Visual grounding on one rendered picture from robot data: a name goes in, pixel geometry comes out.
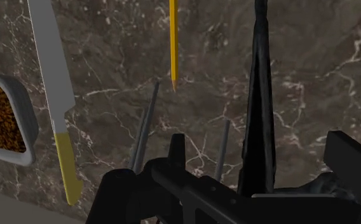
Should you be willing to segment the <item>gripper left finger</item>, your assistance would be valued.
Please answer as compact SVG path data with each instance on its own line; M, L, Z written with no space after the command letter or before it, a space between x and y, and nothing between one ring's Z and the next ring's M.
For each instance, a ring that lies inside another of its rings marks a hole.
M115 169L103 176L86 224L141 224L152 217L163 224L200 224L198 210L180 202L152 177L152 168L162 168L168 174L166 180L184 186L191 175L185 167L185 136L173 134L168 156L148 161L140 174Z

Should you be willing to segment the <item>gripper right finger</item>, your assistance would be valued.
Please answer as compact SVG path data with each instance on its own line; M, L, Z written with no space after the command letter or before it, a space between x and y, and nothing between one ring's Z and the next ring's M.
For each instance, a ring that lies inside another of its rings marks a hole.
M361 203L361 144L340 130L329 131L324 163ZM361 211L357 224L361 224Z

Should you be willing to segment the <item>tall black tapered object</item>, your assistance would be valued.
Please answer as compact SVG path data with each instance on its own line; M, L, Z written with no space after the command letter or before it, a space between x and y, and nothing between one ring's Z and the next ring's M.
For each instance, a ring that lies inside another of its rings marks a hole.
M237 193L244 197L272 193L275 183L276 151L267 12L268 0L255 0L243 166L237 189Z

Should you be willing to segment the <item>yellow pencil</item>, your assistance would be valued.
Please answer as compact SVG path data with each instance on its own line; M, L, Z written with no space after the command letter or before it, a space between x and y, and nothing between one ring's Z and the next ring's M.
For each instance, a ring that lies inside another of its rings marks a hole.
M178 80L178 71L179 71L177 10L178 10L177 0L169 0L171 81L174 92L177 90L177 80Z

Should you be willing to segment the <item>grey tray with brown filling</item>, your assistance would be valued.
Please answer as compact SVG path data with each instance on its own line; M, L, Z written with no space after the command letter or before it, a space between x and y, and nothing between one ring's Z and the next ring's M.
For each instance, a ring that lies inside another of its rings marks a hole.
M24 153L9 151L0 148L0 160L30 166L35 162L34 143L39 134L39 125L26 88L15 77L0 74L0 87L7 95L15 118L24 140L26 151Z

